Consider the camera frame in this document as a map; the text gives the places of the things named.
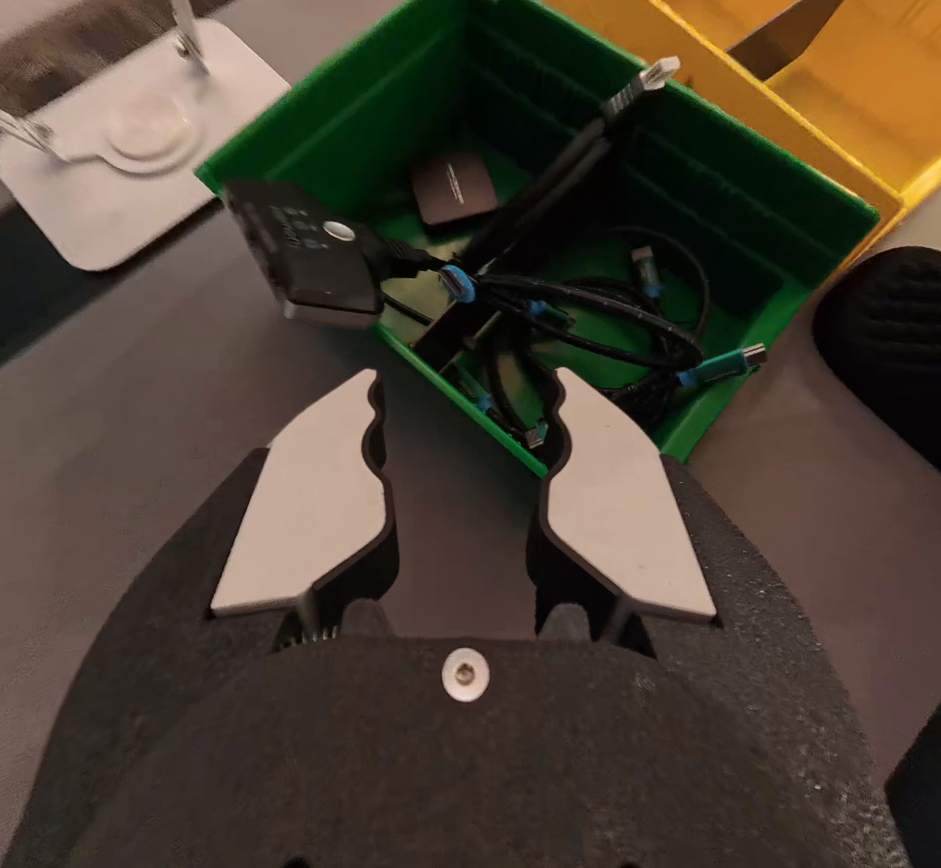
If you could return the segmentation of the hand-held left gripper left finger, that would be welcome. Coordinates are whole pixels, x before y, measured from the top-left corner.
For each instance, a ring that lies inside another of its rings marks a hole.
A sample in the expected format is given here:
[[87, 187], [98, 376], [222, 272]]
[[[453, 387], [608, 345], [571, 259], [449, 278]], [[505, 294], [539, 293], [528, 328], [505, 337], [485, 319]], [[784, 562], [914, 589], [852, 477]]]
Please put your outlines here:
[[384, 473], [383, 383], [355, 374], [269, 443], [211, 601], [215, 617], [293, 607], [339, 619], [378, 599], [398, 572], [394, 497]]

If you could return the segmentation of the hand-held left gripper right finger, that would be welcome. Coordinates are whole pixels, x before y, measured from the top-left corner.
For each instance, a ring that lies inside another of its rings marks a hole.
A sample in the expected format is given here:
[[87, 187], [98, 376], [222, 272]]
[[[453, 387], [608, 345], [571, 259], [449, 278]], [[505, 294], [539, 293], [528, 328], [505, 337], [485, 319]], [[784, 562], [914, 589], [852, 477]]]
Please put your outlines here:
[[657, 446], [570, 368], [551, 377], [554, 457], [531, 526], [531, 578], [578, 569], [632, 611], [712, 622], [718, 611]]

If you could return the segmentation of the thin braided cable green plugs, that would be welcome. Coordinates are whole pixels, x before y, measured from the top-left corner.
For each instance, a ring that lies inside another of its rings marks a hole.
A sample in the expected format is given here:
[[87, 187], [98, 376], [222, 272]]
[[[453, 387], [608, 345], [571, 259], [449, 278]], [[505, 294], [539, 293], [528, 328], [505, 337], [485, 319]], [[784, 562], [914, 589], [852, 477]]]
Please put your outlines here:
[[[643, 373], [634, 381], [595, 389], [647, 434], [652, 434], [667, 415], [681, 387], [680, 374], [704, 360], [700, 340], [712, 308], [712, 287], [699, 259], [661, 231], [622, 226], [614, 229], [614, 236], [627, 243], [629, 279], [585, 275], [559, 282], [516, 274], [486, 278], [456, 265], [441, 269], [442, 285], [455, 304], [482, 303], [497, 314], [495, 330], [485, 333], [479, 348], [488, 394], [482, 409], [528, 451], [536, 451], [543, 444], [547, 424], [527, 425], [512, 403], [500, 373], [502, 345], [509, 348], [521, 375], [543, 406], [548, 400], [549, 367], [535, 351], [538, 338], [641, 368]], [[659, 248], [679, 255], [692, 269], [699, 306], [691, 325], [669, 319], [661, 306], [665, 285], [656, 261]], [[649, 341], [646, 352], [576, 333], [575, 323], [582, 313], [638, 327]]]

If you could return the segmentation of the silver port hub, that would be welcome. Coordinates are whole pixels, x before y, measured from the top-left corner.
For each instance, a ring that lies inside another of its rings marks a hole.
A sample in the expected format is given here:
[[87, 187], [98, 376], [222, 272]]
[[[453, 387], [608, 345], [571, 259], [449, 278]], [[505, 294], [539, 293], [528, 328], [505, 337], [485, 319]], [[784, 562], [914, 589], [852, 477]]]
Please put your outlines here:
[[378, 322], [381, 286], [362, 245], [375, 241], [370, 229], [290, 182], [225, 180], [220, 198], [285, 319], [349, 330]]

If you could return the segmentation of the green plastic bin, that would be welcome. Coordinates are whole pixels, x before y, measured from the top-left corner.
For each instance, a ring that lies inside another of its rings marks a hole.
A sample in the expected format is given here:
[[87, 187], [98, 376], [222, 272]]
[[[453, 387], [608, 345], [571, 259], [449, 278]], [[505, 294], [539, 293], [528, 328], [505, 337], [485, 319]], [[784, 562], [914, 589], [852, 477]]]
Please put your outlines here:
[[[770, 346], [878, 222], [876, 209], [787, 151], [672, 82], [673, 58], [641, 61], [536, 0], [407, 0], [323, 62], [197, 169], [220, 197], [225, 180], [290, 182], [370, 229], [363, 250], [384, 310], [370, 327], [426, 380], [538, 476], [547, 473], [552, 374], [593, 386], [641, 368], [539, 338], [547, 405], [506, 346], [500, 373], [527, 425], [528, 451], [482, 409], [479, 348], [497, 314], [455, 304], [439, 271], [549, 281], [631, 277], [614, 229], [661, 231], [692, 251], [712, 287], [707, 357]], [[489, 216], [432, 230], [408, 171], [448, 151], [480, 153], [500, 201]], [[698, 284], [659, 248], [666, 316], [691, 325]], [[591, 313], [574, 331], [646, 352], [638, 327]], [[681, 389], [646, 433], [686, 462], [751, 374]]]

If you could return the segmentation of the black square adapter hub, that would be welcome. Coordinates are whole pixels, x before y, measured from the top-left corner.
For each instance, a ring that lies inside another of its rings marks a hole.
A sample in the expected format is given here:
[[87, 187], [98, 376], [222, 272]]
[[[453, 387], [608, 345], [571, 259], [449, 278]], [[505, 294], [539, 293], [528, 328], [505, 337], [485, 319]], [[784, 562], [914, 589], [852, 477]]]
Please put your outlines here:
[[500, 207], [483, 156], [450, 150], [410, 166], [409, 183], [422, 224], [432, 230], [489, 216]]

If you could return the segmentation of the yellow plastic bin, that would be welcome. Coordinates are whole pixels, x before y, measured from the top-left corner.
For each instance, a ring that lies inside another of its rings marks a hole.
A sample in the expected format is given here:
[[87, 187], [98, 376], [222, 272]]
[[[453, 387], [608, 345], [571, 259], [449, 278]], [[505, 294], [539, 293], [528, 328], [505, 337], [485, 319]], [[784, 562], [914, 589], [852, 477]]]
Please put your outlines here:
[[797, 0], [544, 0], [876, 208], [873, 247], [939, 188], [940, 0], [846, 0], [763, 83], [726, 51]]

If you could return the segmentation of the black round object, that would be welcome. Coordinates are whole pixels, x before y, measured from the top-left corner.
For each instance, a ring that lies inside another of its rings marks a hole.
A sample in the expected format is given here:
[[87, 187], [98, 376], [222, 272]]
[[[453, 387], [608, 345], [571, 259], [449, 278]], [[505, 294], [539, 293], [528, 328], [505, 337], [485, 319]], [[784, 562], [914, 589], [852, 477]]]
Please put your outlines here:
[[820, 298], [823, 362], [924, 460], [940, 467], [940, 252], [891, 248], [853, 265]]

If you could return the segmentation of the white stand base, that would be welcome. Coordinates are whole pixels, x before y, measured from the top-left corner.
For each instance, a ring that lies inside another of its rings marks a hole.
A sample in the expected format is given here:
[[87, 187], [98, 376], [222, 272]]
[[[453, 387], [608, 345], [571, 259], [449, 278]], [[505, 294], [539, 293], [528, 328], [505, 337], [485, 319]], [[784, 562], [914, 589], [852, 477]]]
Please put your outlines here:
[[36, 114], [2, 112], [2, 184], [64, 261], [128, 262], [209, 203], [195, 170], [290, 85], [227, 26], [175, 26]]

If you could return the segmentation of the dark bin divider panel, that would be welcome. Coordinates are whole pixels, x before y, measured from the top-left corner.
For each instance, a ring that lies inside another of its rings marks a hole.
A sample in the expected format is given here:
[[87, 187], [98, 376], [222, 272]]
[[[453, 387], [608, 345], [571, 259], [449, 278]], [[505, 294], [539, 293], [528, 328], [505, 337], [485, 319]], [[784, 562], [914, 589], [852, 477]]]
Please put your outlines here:
[[748, 74], [766, 83], [809, 48], [846, 0], [797, 0], [773, 16], [726, 54]]

